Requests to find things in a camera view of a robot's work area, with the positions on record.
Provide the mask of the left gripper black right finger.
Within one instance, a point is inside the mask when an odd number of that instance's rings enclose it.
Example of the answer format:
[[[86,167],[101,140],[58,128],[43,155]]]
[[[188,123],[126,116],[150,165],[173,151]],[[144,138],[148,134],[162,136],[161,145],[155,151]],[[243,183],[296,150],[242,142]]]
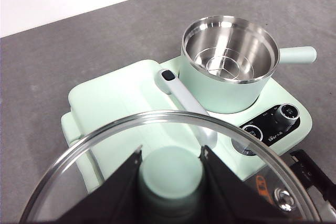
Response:
[[[201,147],[200,160],[206,174],[206,213],[210,223],[288,223],[276,209],[208,147]]]

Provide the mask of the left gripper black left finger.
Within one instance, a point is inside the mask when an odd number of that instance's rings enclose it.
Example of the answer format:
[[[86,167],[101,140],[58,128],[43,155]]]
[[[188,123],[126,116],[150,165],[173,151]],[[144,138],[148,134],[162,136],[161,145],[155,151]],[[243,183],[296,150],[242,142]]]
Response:
[[[139,146],[99,188],[56,223],[143,223],[137,189],[141,163],[142,146]]]

